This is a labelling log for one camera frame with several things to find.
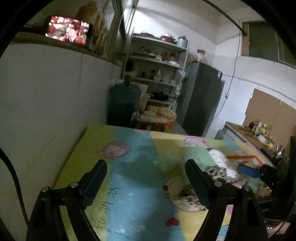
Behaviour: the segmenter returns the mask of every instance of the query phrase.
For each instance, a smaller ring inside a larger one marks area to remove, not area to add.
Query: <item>blue stripe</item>
[[[108,241],[184,241],[180,226],[167,227],[171,217],[178,218],[175,206],[165,197],[166,179],[155,162],[158,154],[150,134],[116,127],[115,140],[131,150],[112,161],[106,228]]]

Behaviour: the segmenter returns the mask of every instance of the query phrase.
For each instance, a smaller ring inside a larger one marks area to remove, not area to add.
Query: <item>person on screen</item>
[[[59,40],[64,42],[73,42],[79,44],[85,44],[85,41],[78,36],[80,30],[80,24],[77,22],[70,22],[66,29],[66,35],[61,36]]]

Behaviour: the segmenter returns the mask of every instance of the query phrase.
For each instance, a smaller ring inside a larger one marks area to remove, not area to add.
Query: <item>dark window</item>
[[[267,22],[246,22],[243,29],[248,36],[243,37],[242,55],[264,58],[287,65],[296,66],[296,59]]]

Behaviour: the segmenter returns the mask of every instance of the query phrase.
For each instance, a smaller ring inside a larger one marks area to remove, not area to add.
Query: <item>water container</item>
[[[107,124],[129,127],[139,109],[141,90],[131,84],[131,76],[126,75],[123,83],[110,89]]]

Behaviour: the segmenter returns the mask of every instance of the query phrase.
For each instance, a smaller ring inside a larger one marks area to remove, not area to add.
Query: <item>metal shelving unit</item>
[[[160,66],[163,67],[171,67],[171,69],[173,69],[175,71],[175,80],[177,81],[177,85],[173,85],[170,83],[165,83],[165,82],[160,82],[160,81],[155,81],[155,80],[150,80],[150,79],[145,79],[145,78],[139,78],[139,77],[133,77],[132,79],[136,82],[151,82],[151,83],[155,83],[163,86],[168,86],[171,88],[177,88],[179,85],[182,84],[183,81],[183,75],[180,74],[180,79],[178,81],[178,79],[176,79],[176,72],[177,70],[185,70],[186,67],[186,61],[187,61],[187,56],[188,56],[188,49],[189,49],[189,42],[187,45],[187,48],[182,48],[177,46],[176,44],[173,43],[169,43],[169,42],[165,42],[165,41],[161,41],[159,39],[155,39],[155,38],[149,38],[149,37],[144,37],[144,36],[138,36],[138,35],[134,35],[134,28],[132,30],[131,33],[131,38],[129,40],[129,45],[128,45],[128,49],[127,49],[127,55],[126,55],[126,62],[128,59],[132,59],[134,61],[143,61],[143,62],[147,62],[148,63],[152,63],[152,64],[159,64]],[[152,46],[156,46],[162,49],[166,49],[166,50],[171,50],[172,52],[178,52],[179,54],[185,54],[185,58],[184,58],[184,64],[183,66],[176,66],[176,65],[172,65],[170,63],[166,63],[164,61],[159,61],[153,58],[144,58],[144,57],[139,57],[139,56],[134,56],[133,54],[130,53],[131,51],[131,46],[133,43],[136,44],[143,44],[143,45],[152,45]],[[148,99],[148,102],[154,102],[154,103],[159,103],[159,104],[164,104],[167,105],[170,109],[173,109],[174,111],[177,108],[177,98],[175,98],[174,96],[172,96],[174,99],[172,100],[168,100],[168,101],[159,101],[159,100],[155,100],[155,99]]]

